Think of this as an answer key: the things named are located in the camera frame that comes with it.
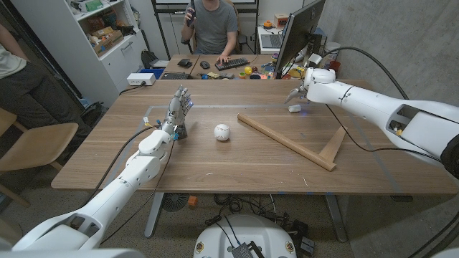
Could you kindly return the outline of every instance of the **pants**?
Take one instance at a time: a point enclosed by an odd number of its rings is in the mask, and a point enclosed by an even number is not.
[[[0,79],[0,108],[17,115],[17,121],[28,129],[77,123],[77,132],[68,145],[69,150],[76,150],[91,127],[72,105],[67,93],[33,64],[27,63],[21,71]]]

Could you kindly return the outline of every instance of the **yellow ball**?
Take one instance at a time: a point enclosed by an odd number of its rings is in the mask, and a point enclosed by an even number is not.
[[[244,72],[246,75],[251,75],[252,74],[252,68],[251,67],[245,67]]]

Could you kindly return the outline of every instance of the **wooden support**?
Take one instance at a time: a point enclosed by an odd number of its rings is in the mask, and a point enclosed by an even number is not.
[[[346,135],[346,131],[340,127],[335,135],[330,139],[330,141],[323,147],[322,151],[319,153],[319,156],[325,158],[327,161],[333,162],[335,160],[335,156],[338,153],[339,147],[343,142],[344,136]]]
[[[292,151],[295,151],[296,153],[302,155],[303,157],[309,159],[310,161],[313,161],[314,163],[321,166],[322,168],[325,168],[328,171],[332,171],[336,166],[336,164],[333,163],[332,161],[329,161],[326,158],[318,155],[317,153],[307,149],[306,147],[303,147],[295,143],[291,139],[286,138],[284,135],[274,131],[273,129],[265,125],[262,125],[261,123],[253,120],[252,118],[249,118],[248,116],[244,114],[241,114],[241,113],[237,114],[237,119],[250,125],[254,129],[259,130],[261,133],[265,134],[266,136],[272,138],[273,140],[276,140],[277,142],[283,144],[285,147],[291,149]]]

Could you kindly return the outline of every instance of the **keyboard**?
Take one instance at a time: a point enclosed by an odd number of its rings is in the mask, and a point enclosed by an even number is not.
[[[222,64],[220,64],[219,62],[216,62],[215,63],[215,67],[219,70],[219,71],[222,71],[222,70],[226,70],[226,69],[230,69],[230,68],[236,68],[236,67],[240,67],[240,66],[243,66],[243,65],[248,65],[250,62],[249,60],[247,60],[247,58],[238,58],[238,59],[233,59],[233,60],[230,60],[228,62],[224,62]]]
[[[270,35],[270,41],[272,47],[281,47],[282,46],[282,36],[280,35]]]
[[[184,72],[166,72],[161,80],[187,80],[188,78],[189,74]]]

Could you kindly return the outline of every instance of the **box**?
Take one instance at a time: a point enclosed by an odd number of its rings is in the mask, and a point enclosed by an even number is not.
[[[274,14],[274,25],[276,29],[283,29],[288,22],[287,14]]]
[[[114,47],[116,44],[123,41],[124,37],[120,31],[114,31],[113,36],[99,43],[99,45],[93,47],[96,55],[102,57],[108,50]]]
[[[103,35],[109,34],[109,33],[112,33],[112,32],[113,32],[112,27],[106,27],[106,28],[99,29],[99,30],[93,32],[92,35],[96,36],[98,38],[101,38]]]

